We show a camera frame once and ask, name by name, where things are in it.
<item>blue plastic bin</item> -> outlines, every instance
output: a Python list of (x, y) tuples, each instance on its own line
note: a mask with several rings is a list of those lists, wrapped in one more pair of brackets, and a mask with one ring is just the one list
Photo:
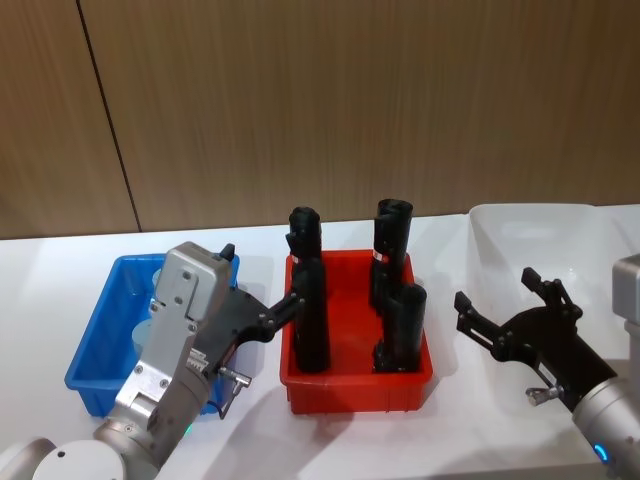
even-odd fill
[[(164, 254), (118, 258), (93, 310), (89, 324), (64, 378), (67, 388), (77, 390), (89, 414), (104, 417), (115, 405), (116, 395), (133, 370), (136, 355), (131, 332), (148, 319), (154, 287), (152, 277), (164, 264)], [(237, 286), (240, 259), (232, 262), (231, 286)], [(211, 399), (224, 403), (224, 380), (211, 389)], [(214, 413), (207, 406), (202, 413)]]

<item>wood panel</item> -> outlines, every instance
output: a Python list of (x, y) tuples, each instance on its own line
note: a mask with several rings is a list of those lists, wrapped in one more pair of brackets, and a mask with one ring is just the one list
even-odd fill
[(637, 0), (81, 0), (145, 230), (640, 201)]
[(137, 230), (75, 1), (0, 1), (0, 71), (0, 237)]

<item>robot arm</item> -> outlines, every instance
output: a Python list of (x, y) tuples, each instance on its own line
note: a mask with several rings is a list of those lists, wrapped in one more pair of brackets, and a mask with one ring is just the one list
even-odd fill
[[(577, 333), (582, 310), (571, 302), (560, 280), (542, 282), (526, 268), (522, 283), (545, 302), (521, 312), (503, 326), (480, 315), (462, 293), (456, 295), (458, 330), (501, 362), (524, 363), (547, 388), (525, 392), (532, 405), (560, 399), (573, 421), (608, 467), (611, 478), (640, 479), (640, 403), (638, 381), (618, 378)], [(613, 310), (627, 319), (631, 335), (632, 381), (640, 371), (640, 255), (613, 267)]]
[(226, 366), (229, 359), (242, 343), (272, 340), (303, 303), (291, 292), (267, 308), (230, 288), (233, 255), (233, 245), (219, 255), (191, 242), (170, 250), (150, 307), (149, 340), (94, 440), (25, 444), (7, 460), (12, 470), (0, 464), (0, 478), (151, 480), (209, 402), (218, 375), (234, 382), (227, 403), (216, 405), (224, 418), (251, 383)]

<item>red plastic bin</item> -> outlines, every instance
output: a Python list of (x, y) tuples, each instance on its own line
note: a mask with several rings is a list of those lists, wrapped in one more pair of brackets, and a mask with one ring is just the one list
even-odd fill
[[(331, 367), (322, 373), (298, 370), (293, 349), (294, 324), (283, 330), (280, 381), (287, 387), (291, 411), (305, 413), (389, 412), (419, 409), (433, 375), (427, 339), (422, 333), (420, 370), (373, 373), (373, 347), (382, 338), (382, 319), (369, 306), (371, 250), (323, 252)], [(291, 282), (291, 256), (286, 263), (285, 290)], [(413, 282), (407, 255), (403, 279)]]

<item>black cylinder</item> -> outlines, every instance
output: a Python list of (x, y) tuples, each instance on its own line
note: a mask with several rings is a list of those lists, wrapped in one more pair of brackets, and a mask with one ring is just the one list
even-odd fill
[(390, 298), (383, 314), (384, 341), (374, 349), (377, 372), (415, 372), (420, 368), (420, 347), (427, 292), (416, 284), (404, 285)]
[(304, 299), (294, 319), (293, 347), (302, 372), (329, 368), (326, 272), (322, 260), (310, 258), (296, 265), (292, 290)]
[(289, 215), (287, 243), (291, 255), (298, 260), (321, 258), (322, 237), (320, 215), (310, 207), (296, 207)]
[(330, 350), (320, 215), (312, 208), (296, 207), (289, 215), (286, 238), (295, 262), (291, 288), (304, 300), (294, 319), (296, 363), (302, 372), (322, 372), (329, 368)]
[(412, 212), (413, 205), (404, 200), (388, 198), (378, 203), (369, 280), (369, 304), (378, 315), (402, 286)]

